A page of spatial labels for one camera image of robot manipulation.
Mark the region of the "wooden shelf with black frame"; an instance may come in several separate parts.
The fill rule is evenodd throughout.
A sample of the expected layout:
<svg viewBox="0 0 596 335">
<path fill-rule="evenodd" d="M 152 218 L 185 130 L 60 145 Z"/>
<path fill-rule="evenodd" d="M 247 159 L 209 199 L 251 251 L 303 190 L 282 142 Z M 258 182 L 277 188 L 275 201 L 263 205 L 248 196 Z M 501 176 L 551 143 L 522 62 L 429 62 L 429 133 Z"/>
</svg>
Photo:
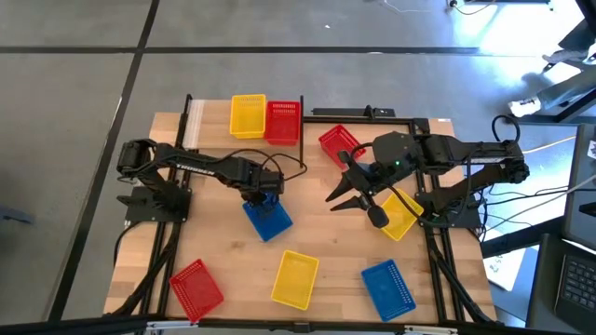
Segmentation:
<svg viewBox="0 0 596 335">
<path fill-rule="evenodd" d="M 264 139 L 237 139 L 229 133 L 231 115 L 230 100 L 198 100 L 190 102 L 182 147 L 185 150 L 198 150 L 200 154 L 223 157 L 234 151 L 242 156 L 262 163 L 266 156 L 256 150 L 274 155 L 276 162 L 286 175 L 301 171 L 304 167 L 299 162 L 300 147 L 276 146 Z"/>
</svg>

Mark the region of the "blue plastic slotted basket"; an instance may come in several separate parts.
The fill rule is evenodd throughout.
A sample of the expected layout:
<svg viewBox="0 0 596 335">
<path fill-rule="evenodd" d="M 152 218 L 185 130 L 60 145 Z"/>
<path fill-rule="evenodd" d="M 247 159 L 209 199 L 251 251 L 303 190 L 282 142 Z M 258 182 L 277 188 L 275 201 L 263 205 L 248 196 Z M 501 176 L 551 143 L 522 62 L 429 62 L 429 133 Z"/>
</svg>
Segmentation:
<svg viewBox="0 0 596 335">
<path fill-rule="evenodd" d="M 292 226 L 291 217 L 280 202 L 278 212 L 269 218 L 263 217 L 263 203 L 260 206 L 251 207 L 245 202 L 242 207 L 253 228 L 264 242 L 268 242 Z"/>
<path fill-rule="evenodd" d="M 361 276 L 383 322 L 389 322 L 416 308 L 413 296 L 393 260 L 369 267 L 361 272 Z"/>
</svg>

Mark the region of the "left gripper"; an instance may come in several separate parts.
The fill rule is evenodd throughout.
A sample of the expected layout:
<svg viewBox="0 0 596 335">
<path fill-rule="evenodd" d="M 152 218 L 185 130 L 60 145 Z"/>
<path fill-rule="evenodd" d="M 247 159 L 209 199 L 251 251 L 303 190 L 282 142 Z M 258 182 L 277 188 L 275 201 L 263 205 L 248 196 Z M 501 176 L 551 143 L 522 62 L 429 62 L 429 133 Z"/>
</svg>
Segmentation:
<svg viewBox="0 0 596 335">
<path fill-rule="evenodd" d="M 244 188 L 245 193 L 270 193 L 263 202 L 263 217 L 269 218 L 278 212 L 279 197 L 285 191 L 284 175 L 279 171 L 260 170 L 253 171 L 249 176 L 249 181 Z M 247 203 L 251 207 L 261 205 L 261 196 L 259 194 L 251 195 Z"/>
</svg>

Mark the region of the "person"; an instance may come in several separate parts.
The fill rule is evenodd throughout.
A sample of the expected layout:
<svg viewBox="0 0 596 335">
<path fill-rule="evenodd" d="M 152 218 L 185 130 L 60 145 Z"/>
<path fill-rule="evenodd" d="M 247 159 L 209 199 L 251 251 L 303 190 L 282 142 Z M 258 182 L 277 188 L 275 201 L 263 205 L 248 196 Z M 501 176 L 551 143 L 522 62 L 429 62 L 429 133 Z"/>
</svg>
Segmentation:
<svg viewBox="0 0 596 335">
<path fill-rule="evenodd" d="M 582 20 L 559 43 L 559 50 L 550 55 L 543 55 L 542 59 L 548 64 L 558 64 L 567 60 L 583 62 L 588 59 L 589 50 L 594 45 L 596 45 L 596 34 Z M 579 74 L 542 89 L 532 97 L 509 102 L 508 108 L 515 117 L 523 117 L 568 102 L 594 88 L 596 88 L 596 65 L 590 65 Z"/>
</svg>

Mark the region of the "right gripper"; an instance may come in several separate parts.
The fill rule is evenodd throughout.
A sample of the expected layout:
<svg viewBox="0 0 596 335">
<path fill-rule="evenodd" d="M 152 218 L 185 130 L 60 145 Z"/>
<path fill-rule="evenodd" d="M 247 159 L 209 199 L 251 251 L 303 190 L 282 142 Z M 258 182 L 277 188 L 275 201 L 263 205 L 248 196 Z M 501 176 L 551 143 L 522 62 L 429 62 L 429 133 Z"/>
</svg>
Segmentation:
<svg viewBox="0 0 596 335">
<path fill-rule="evenodd" d="M 361 194 L 370 196 L 377 195 L 385 189 L 393 187 L 396 177 L 396 165 L 394 162 L 389 164 L 372 162 L 359 163 L 351 160 L 348 163 L 347 173 L 343 172 L 341 180 L 335 189 L 327 196 L 326 202 L 338 198 L 339 196 L 354 190 Z M 368 210 L 371 207 L 370 201 L 366 196 L 352 196 L 348 200 L 334 206 L 331 211 L 357 208 Z"/>
</svg>

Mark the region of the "black clamp bar device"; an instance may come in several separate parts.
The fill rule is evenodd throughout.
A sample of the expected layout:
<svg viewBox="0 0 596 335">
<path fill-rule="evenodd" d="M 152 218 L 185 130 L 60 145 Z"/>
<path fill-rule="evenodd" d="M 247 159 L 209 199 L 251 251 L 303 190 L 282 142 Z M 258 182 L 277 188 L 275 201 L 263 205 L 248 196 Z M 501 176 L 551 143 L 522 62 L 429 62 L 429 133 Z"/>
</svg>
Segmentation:
<svg viewBox="0 0 596 335">
<path fill-rule="evenodd" d="M 369 119 L 396 116 L 394 109 L 372 107 L 371 105 L 362 108 L 314 108 L 312 114 L 318 116 L 355 116 Z"/>
</svg>

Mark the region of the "white paper sheet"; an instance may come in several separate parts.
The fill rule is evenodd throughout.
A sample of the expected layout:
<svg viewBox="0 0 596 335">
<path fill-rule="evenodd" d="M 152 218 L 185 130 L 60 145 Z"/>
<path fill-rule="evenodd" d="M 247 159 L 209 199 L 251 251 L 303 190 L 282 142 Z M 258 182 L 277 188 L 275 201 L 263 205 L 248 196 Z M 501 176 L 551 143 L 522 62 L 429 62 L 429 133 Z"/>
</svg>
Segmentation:
<svg viewBox="0 0 596 335">
<path fill-rule="evenodd" d="M 483 265 L 488 280 L 506 291 L 512 291 L 524 254 L 523 248 L 484 259 Z"/>
</svg>

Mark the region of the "black aluminium rig frame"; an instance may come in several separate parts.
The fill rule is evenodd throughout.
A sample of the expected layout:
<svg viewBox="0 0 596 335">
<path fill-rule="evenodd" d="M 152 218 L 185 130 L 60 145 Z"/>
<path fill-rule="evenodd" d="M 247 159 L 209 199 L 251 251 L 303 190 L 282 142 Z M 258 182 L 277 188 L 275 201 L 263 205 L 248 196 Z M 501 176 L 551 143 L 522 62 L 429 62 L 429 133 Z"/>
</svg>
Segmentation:
<svg viewBox="0 0 596 335">
<path fill-rule="evenodd" d="M 153 125 L 150 130 L 150 138 L 153 140 L 182 143 L 182 136 L 178 136 L 179 127 L 182 128 L 181 133 L 186 130 L 186 121 L 181 121 L 183 118 L 188 118 L 189 123 L 191 117 L 180 116 L 181 114 L 174 113 L 157 113 L 155 115 Z M 202 121 L 197 121 L 198 126 L 201 126 L 198 134 L 198 140 L 190 139 L 191 141 L 200 142 L 199 147 L 207 148 L 211 145 L 213 149 L 223 149 L 224 146 L 230 147 L 234 144 L 241 144 L 239 140 L 233 140 L 231 136 L 215 135 L 213 129 L 221 129 L 228 121 L 223 121 L 220 117 L 219 121 L 213 119 L 208 120 L 207 116 L 202 117 Z M 428 119 L 425 118 L 391 118 L 380 117 L 375 120 L 367 119 L 363 116 L 304 116 L 304 130 L 303 134 L 312 133 L 319 134 L 325 127 L 322 125 L 358 125 L 355 129 L 360 132 L 360 135 L 366 135 L 369 138 L 373 134 L 371 127 L 385 127 L 392 129 L 397 127 L 408 128 L 410 131 L 414 130 L 432 130 L 432 132 L 449 132 L 453 135 L 453 126 L 450 120 Z M 473 323 L 465 321 L 447 320 L 444 317 L 435 316 L 435 309 L 448 306 L 444 301 L 435 301 L 433 298 L 432 311 L 428 310 L 430 302 L 422 304 L 418 307 L 423 310 L 424 315 L 415 312 L 414 316 L 406 317 L 406 321 L 398 322 L 392 321 L 389 323 L 378 322 L 347 322 L 350 320 L 356 321 L 372 321 L 373 315 L 372 303 L 368 303 L 366 308 L 359 309 L 359 315 L 353 315 L 353 318 L 337 320 L 328 316 L 308 316 L 299 317 L 298 310 L 294 315 L 290 312 L 290 307 L 281 307 L 279 311 L 273 311 L 271 306 L 273 302 L 266 303 L 263 307 L 271 307 L 268 312 L 270 314 L 260 313 L 250 316 L 249 319 L 234 319 L 234 318 L 209 318 L 204 317 L 196 323 L 192 323 L 187 319 L 174 317 L 174 310 L 172 314 L 168 315 L 166 312 L 158 312 L 157 314 L 144 315 L 121 315 L 121 316 L 101 316 L 94 318 L 70 319 L 59 321 L 44 321 L 28 324 L 15 324 L 0 326 L 0 335 L 116 335 L 126 334 L 134 331 L 153 331 L 166 329 L 186 329 L 186 328 L 226 328 L 226 329 L 266 329 L 269 331 L 287 331 L 294 334 L 307 334 L 314 331 L 356 331 L 356 332 L 390 332 L 397 334 L 420 333 L 431 334 L 441 333 L 448 335 L 571 335 L 571 332 L 555 331 L 555 330 L 539 330 L 534 328 L 513 328 L 506 327 L 502 324 L 492 323 Z"/>
</svg>

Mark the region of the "dark grey desk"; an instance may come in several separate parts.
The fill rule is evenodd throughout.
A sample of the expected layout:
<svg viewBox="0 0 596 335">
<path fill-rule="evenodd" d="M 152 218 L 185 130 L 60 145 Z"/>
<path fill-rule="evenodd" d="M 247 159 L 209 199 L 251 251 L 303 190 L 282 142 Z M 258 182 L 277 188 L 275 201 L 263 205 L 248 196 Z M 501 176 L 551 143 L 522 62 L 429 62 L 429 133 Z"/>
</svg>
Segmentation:
<svg viewBox="0 0 596 335">
<path fill-rule="evenodd" d="M 577 321 L 587 325 L 577 328 L 556 315 L 556 301 L 564 258 L 575 256 L 596 262 L 596 254 L 570 244 L 557 235 L 543 234 L 535 267 L 535 275 L 526 317 L 526 327 L 570 334 L 596 335 L 596 311 L 584 309 L 575 314 Z"/>
</svg>

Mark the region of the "laptop keyboard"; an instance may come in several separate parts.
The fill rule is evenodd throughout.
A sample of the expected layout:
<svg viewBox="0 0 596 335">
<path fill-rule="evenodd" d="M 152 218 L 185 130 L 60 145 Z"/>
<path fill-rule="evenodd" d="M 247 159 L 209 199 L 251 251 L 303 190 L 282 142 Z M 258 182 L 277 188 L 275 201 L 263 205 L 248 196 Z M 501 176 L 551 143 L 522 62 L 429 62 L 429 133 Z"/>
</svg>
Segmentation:
<svg viewBox="0 0 596 335">
<path fill-rule="evenodd" d="M 596 263 L 565 255 L 555 314 L 574 328 L 596 324 Z"/>
</svg>

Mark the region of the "black desk foot bar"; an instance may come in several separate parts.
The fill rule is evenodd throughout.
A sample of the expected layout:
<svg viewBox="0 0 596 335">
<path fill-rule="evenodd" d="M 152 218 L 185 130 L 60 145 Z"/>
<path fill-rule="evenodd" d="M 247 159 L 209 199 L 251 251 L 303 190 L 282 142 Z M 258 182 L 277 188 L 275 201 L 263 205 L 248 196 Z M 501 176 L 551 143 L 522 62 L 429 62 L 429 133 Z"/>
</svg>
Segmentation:
<svg viewBox="0 0 596 335">
<path fill-rule="evenodd" d="M 528 248 L 540 243 L 544 234 L 560 235 L 564 217 L 560 216 L 519 231 L 501 235 L 481 242 L 481 253 L 484 259 L 500 256 L 511 251 Z"/>
</svg>

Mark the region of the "black chair base bar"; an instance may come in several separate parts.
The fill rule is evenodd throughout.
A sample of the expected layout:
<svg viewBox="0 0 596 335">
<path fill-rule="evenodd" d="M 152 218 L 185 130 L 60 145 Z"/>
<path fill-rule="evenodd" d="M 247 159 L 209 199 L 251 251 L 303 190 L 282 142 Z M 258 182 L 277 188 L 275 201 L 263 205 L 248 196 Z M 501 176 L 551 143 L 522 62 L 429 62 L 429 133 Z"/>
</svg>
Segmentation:
<svg viewBox="0 0 596 335">
<path fill-rule="evenodd" d="M 557 114 L 555 124 L 561 126 L 596 124 L 596 115 L 584 116 L 584 113 L 594 106 L 596 106 L 596 88 Z"/>
</svg>

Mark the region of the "grey monitor back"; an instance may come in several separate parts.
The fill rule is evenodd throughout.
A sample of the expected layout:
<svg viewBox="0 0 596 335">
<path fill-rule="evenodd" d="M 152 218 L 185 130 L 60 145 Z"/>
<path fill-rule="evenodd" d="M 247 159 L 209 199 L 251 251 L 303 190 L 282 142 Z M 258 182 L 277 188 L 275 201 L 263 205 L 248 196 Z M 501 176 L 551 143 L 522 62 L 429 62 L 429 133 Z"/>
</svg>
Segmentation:
<svg viewBox="0 0 596 335">
<path fill-rule="evenodd" d="M 563 235 L 596 251 L 596 125 L 577 128 L 569 186 L 592 180 L 567 195 Z"/>
</svg>

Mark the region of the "yellow plastic slotted basket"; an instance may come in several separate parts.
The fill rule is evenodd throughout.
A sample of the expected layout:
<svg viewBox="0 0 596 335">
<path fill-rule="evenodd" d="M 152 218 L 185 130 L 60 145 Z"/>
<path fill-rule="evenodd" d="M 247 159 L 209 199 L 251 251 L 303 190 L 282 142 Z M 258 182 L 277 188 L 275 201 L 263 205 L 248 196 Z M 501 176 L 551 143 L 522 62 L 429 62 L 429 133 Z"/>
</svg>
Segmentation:
<svg viewBox="0 0 596 335">
<path fill-rule="evenodd" d="M 417 216 L 421 216 L 424 209 L 408 196 L 401 189 L 397 189 L 404 202 L 398 196 L 392 194 L 382 205 L 389 218 L 389 224 L 381 231 L 390 239 L 400 241 L 418 221 Z"/>
<path fill-rule="evenodd" d="M 298 310 L 308 309 L 319 260 L 291 250 L 283 252 L 271 299 Z"/>
<path fill-rule="evenodd" d="M 229 132 L 241 140 L 261 139 L 265 131 L 265 94 L 235 95 L 231 99 Z"/>
</svg>

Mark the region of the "red plastic slotted basket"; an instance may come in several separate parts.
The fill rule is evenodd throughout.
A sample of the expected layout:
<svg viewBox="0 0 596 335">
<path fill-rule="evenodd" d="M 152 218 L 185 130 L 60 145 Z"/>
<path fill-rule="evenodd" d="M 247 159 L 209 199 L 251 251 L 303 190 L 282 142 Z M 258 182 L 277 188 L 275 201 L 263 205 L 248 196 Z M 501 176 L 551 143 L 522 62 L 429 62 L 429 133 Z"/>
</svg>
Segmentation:
<svg viewBox="0 0 596 335">
<path fill-rule="evenodd" d="M 339 153 L 352 150 L 360 145 L 360 142 L 342 125 L 332 127 L 326 133 L 318 138 L 322 151 L 333 161 L 341 170 L 345 170 L 346 165 L 339 158 Z"/>
<path fill-rule="evenodd" d="M 224 301 L 224 295 L 201 259 L 172 276 L 169 285 L 192 323 L 198 322 Z"/>
<path fill-rule="evenodd" d="M 301 103 L 270 100 L 266 104 L 264 138 L 271 145 L 294 146 L 300 137 Z"/>
</svg>

